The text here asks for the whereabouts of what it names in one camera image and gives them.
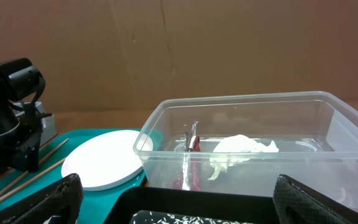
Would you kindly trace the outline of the red snack wrapper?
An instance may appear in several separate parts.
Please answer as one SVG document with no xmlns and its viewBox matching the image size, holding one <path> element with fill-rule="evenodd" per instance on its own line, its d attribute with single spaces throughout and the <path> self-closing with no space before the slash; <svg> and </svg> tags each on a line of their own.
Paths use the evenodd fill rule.
<svg viewBox="0 0 358 224">
<path fill-rule="evenodd" d="M 200 137 L 197 135 L 197 124 L 195 121 L 191 125 L 191 131 L 185 132 L 185 143 L 183 162 L 181 165 L 181 173 L 177 180 L 173 182 L 173 188 L 177 190 L 192 190 L 200 191 L 200 169 L 199 159 L 192 158 L 190 152 L 201 152 L 200 149 Z"/>
</svg>

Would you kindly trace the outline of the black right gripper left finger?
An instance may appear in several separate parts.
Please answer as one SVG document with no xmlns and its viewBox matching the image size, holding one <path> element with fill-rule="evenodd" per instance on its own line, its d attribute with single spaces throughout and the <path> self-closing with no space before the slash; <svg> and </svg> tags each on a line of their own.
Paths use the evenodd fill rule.
<svg viewBox="0 0 358 224">
<path fill-rule="evenodd" d="M 78 174 L 70 174 L 0 211 L 0 224 L 75 224 L 84 191 Z"/>
</svg>

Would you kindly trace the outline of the white napkin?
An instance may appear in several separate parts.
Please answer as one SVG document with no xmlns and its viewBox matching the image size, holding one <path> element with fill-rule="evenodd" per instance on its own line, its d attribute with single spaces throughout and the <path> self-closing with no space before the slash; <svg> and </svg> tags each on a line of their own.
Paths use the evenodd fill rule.
<svg viewBox="0 0 358 224">
<path fill-rule="evenodd" d="M 224 138 L 213 149 L 213 153 L 260 153 L 260 152 L 279 152 L 275 141 L 271 140 L 269 145 L 262 144 L 245 135 L 235 135 Z M 216 180 L 221 172 L 227 172 L 229 167 L 236 163 L 248 161 L 249 158 L 230 157 L 226 159 L 225 156 L 213 157 L 210 161 L 210 166 L 214 168 L 214 172 L 208 180 Z"/>
</svg>

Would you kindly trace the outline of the white round plate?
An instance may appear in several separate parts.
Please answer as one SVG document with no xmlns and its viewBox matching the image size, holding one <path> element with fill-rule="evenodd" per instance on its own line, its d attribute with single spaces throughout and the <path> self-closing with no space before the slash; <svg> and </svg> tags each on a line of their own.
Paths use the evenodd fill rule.
<svg viewBox="0 0 358 224">
<path fill-rule="evenodd" d="M 85 191 L 102 191 L 125 184 L 142 172 L 135 145 L 153 149 L 152 140 L 135 130 L 101 134 L 76 147 L 64 160 L 61 174 L 78 174 Z"/>
</svg>

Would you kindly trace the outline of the wooden chopstick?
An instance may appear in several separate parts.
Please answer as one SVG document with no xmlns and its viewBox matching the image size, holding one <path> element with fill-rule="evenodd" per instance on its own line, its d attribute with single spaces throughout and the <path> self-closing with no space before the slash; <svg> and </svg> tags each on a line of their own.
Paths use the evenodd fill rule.
<svg viewBox="0 0 358 224">
<path fill-rule="evenodd" d="M 27 182 L 24 182 L 22 185 L 16 187 L 15 189 L 13 189 L 10 192 L 6 193 L 5 195 L 1 196 L 0 197 L 0 203 L 5 201 L 6 199 L 12 197 L 14 194 L 20 192 L 21 190 L 23 190 L 24 188 L 26 188 L 30 184 L 34 183 L 36 180 L 39 180 L 41 177 L 45 176 L 46 174 L 48 174 L 49 172 L 51 172 L 52 170 L 54 170 L 58 166 L 62 165 L 64 163 L 65 159 L 66 159 L 66 157 L 64 157 L 62 160 L 56 162 L 54 165 L 50 166 L 49 168 L 45 169 L 41 173 L 37 174 L 33 178 L 29 179 Z"/>
<path fill-rule="evenodd" d="M 50 152 L 48 152 L 46 155 L 44 155 L 43 158 L 41 158 L 39 160 L 39 165 L 41 165 L 43 162 L 45 162 L 55 151 L 59 150 L 68 141 L 69 141 L 69 139 L 66 138 L 59 145 L 57 145 L 54 149 L 52 149 Z M 1 189 L 0 197 L 2 197 L 4 194 L 6 194 L 11 188 L 13 188 L 13 186 L 15 186 L 18 182 L 20 182 L 28 174 L 29 174 L 29 171 L 23 172 L 20 176 L 18 176 L 16 179 L 14 179 L 11 183 L 9 183 L 3 189 Z"/>
</svg>

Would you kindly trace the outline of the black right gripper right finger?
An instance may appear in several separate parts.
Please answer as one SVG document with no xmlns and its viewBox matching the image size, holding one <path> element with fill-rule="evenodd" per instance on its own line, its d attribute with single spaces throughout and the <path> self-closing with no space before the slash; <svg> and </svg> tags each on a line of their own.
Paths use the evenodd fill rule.
<svg viewBox="0 0 358 224">
<path fill-rule="evenodd" d="M 281 224 L 358 224 L 358 213 L 281 174 L 273 203 Z"/>
</svg>

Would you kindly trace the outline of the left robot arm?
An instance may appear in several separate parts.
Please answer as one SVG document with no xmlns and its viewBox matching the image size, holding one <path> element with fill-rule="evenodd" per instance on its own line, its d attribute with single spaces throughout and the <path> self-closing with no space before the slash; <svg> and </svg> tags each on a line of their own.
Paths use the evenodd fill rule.
<svg viewBox="0 0 358 224">
<path fill-rule="evenodd" d="M 0 203 L 63 164 L 40 166 L 68 141 L 39 156 L 42 120 L 36 106 L 46 82 L 27 58 L 0 63 L 0 165 L 22 174 L 0 190 Z M 84 193 L 78 174 L 70 174 L 0 211 L 0 223 L 76 223 Z"/>
</svg>

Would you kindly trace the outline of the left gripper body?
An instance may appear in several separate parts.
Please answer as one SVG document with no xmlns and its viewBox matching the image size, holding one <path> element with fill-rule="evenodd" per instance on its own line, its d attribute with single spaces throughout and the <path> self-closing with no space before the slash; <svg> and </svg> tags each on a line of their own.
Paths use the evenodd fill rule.
<svg viewBox="0 0 358 224">
<path fill-rule="evenodd" d="M 37 171 L 44 131 L 42 120 L 51 116 L 51 113 L 40 112 L 37 108 L 15 114 L 14 127 L 0 133 L 0 165 L 21 171 Z"/>
</svg>

